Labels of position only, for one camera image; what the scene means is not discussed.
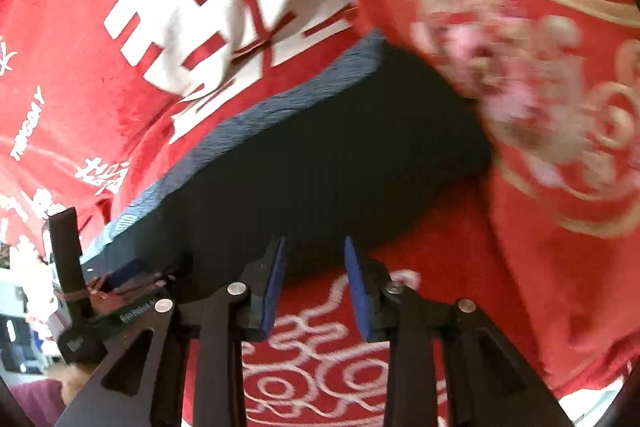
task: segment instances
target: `metal bolt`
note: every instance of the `metal bolt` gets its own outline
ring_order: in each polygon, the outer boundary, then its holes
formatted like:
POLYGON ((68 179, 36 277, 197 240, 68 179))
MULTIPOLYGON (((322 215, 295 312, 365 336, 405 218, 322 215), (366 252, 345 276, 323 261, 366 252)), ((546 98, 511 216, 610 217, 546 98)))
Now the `metal bolt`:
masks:
POLYGON ((458 308, 460 308, 460 311, 463 313, 473 313, 476 311, 476 303, 471 299, 460 299, 458 308))
POLYGON ((404 285, 398 281, 389 281, 385 285, 385 290, 388 293, 391 293, 391 295, 398 295, 399 293, 402 293, 402 290, 404 290, 404 285))
POLYGON ((246 284, 242 282, 232 282, 229 286, 226 287, 226 291, 229 295, 242 295, 246 292, 246 284))
POLYGON ((160 299, 156 302, 155 308, 158 313, 166 313, 174 307, 174 302, 171 299, 160 299))

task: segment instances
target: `silver screw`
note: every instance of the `silver screw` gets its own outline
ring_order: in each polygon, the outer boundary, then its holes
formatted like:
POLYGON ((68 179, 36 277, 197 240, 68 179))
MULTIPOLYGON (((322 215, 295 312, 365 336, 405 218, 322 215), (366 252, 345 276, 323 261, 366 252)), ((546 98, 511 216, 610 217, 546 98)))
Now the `silver screw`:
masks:
POLYGON ((473 313, 476 311, 476 303, 471 299, 460 299, 458 308, 460 308, 460 311, 463 313, 473 313))
POLYGON ((158 313, 166 313, 174 307, 174 302, 171 299, 160 299, 156 302, 155 308, 158 313))
POLYGON ((246 292, 246 284, 242 282, 232 282, 229 286, 226 287, 226 291, 229 295, 242 295, 246 292))
POLYGON ((391 295, 398 295, 399 293, 402 293, 402 290, 404 290, 404 285, 398 281, 389 281, 385 285, 385 290, 388 293, 391 293, 391 295))

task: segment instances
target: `black fabric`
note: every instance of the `black fabric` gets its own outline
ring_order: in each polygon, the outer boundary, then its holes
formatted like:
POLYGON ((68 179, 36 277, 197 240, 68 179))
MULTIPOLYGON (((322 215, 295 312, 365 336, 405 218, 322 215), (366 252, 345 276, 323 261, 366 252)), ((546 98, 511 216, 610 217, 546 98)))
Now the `black fabric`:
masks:
POLYGON ((289 240, 287 278, 342 263, 347 235, 363 251, 392 241, 434 192, 488 168, 492 151, 468 105, 420 58, 385 44, 360 83, 221 156, 103 255, 149 270, 182 253, 193 272, 179 301, 233 282, 272 235, 289 240))

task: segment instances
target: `gray fabric edge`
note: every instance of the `gray fabric edge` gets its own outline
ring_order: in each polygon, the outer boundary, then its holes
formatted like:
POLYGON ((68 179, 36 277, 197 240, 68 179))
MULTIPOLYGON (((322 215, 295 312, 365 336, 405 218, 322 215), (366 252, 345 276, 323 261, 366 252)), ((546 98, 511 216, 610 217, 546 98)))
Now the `gray fabric edge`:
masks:
POLYGON ((353 86, 375 71, 384 37, 377 31, 356 42, 322 73, 297 87, 271 96, 216 126, 167 174, 145 189, 84 251, 84 264, 100 255, 120 233, 158 208, 162 200, 187 183, 198 171, 223 153, 300 110, 311 107, 353 86))

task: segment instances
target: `purple shirt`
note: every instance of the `purple shirt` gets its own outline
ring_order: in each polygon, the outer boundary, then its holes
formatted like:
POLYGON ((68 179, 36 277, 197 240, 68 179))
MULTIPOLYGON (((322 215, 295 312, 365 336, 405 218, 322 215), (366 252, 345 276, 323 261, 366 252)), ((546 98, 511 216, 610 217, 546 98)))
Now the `purple shirt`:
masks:
POLYGON ((61 387, 59 380, 47 378, 10 387, 9 391, 35 427, 53 427, 65 410, 61 387))

